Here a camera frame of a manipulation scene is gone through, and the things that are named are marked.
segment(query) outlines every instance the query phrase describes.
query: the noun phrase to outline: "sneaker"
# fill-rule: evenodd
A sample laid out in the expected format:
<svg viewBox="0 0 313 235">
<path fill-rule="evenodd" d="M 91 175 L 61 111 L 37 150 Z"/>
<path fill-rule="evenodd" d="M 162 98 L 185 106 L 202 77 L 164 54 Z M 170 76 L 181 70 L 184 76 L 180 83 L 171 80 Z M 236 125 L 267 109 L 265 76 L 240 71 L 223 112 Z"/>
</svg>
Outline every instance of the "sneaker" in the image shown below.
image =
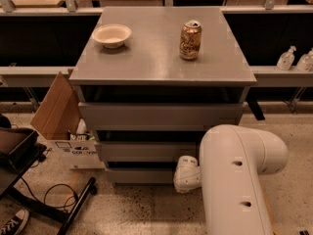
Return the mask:
<svg viewBox="0 0 313 235">
<path fill-rule="evenodd" d="M 29 218 L 28 210 L 19 210 L 0 230 L 0 235 L 18 235 L 26 226 Z"/>
</svg>

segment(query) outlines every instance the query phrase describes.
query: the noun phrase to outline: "drawer front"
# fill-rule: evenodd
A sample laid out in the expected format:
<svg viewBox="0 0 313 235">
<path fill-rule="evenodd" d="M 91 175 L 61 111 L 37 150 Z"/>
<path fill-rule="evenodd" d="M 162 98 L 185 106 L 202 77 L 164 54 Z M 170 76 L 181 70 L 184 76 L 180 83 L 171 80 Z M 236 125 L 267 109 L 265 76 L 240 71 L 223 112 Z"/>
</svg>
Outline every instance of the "drawer front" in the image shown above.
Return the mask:
<svg viewBox="0 0 313 235">
<path fill-rule="evenodd" d="M 195 143 L 96 142 L 95 147 L 103 162 L 177 162 L 197 154 Z"/>
<path fill-rule="evenodd" d="M 108 169 L 109 182 L 116 184 L 172 184 L 172 169 Z"/>
<path fill-rule="evenodd" d="M 96 130 L 208 130 L 238 124 L 243 104 L 159 105 L 80 103 L 86 125 Z"/>
</svg>

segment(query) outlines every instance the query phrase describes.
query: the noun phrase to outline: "box flap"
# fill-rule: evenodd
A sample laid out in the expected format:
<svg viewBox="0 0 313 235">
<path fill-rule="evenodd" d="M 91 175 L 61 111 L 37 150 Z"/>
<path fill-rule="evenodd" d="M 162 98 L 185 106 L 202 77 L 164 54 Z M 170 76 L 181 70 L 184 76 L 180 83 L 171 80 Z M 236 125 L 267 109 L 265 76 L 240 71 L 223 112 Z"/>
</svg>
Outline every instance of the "box flap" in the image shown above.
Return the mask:
<svg viewBox="0 0 313 235">
<path fill-rule="evenodd" d="M 80 118 L 77 95 L 59 73 L 30 124 L 47 140 L 67 140 Z"/>
</svg>

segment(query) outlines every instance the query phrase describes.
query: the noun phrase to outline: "cardboard box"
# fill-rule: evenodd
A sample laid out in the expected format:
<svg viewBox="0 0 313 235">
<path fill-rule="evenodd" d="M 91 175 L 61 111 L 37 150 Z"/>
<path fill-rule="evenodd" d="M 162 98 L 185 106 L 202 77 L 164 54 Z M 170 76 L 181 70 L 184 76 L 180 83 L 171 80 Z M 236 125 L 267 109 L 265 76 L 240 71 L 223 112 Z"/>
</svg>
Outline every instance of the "cardboard box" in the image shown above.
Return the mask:
<svg viewBox="0 0 313 235">
<path fill-rule="evenodd" d="M 62 152 L 69 168 L 105 168 L 93 140 L 69 140 L 68 132 L 76 132 L 80 119 L 77 94 L 59 73 L 30 124 L 54 150 Z"/>
</svg>

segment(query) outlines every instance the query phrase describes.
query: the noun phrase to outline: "gray cabinet top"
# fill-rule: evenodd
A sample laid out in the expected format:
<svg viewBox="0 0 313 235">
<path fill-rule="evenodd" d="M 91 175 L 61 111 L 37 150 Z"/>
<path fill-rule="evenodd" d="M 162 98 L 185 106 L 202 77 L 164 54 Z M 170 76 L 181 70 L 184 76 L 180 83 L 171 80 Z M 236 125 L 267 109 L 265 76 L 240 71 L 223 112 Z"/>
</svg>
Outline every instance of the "gray cabinet top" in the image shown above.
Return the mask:
<svg viewBox="0 0 313 235">
<path fill-rule="evenodd" d="M 194 61 L 179 56 L 181 28 L 189 20 L 202 26 L 201 48 Z M 96 27 L 104 24 L 125 24 L 132 35 L 117 49 L 106 49 L 91 36 L 70 77 L 72 84 L 249 86 L 256 82 L 218 7 L 107 7 Z"/>
</svg>

